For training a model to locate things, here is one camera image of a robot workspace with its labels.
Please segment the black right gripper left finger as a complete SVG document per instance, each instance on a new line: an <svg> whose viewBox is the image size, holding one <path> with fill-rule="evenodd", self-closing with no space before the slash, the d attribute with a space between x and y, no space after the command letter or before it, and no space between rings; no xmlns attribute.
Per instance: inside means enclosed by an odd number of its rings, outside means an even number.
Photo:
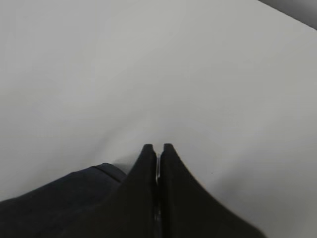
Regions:
<svg viewBox="0 0 317 238"><path fill-rule="evenodd" d="M82 224L83 238L153 238L157 157L143 146L133 168L119 186Z"/></svg>

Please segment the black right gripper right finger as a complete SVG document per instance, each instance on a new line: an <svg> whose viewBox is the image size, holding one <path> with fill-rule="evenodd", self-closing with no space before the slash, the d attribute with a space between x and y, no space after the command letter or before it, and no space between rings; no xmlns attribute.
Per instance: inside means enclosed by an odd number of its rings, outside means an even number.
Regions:
<svg viewBox="0 0 317 238"><path fill-rule="evenodd" d="M172 144L163 146L158 184L164 238L265 237L213 198L189 172Z"/></svg>

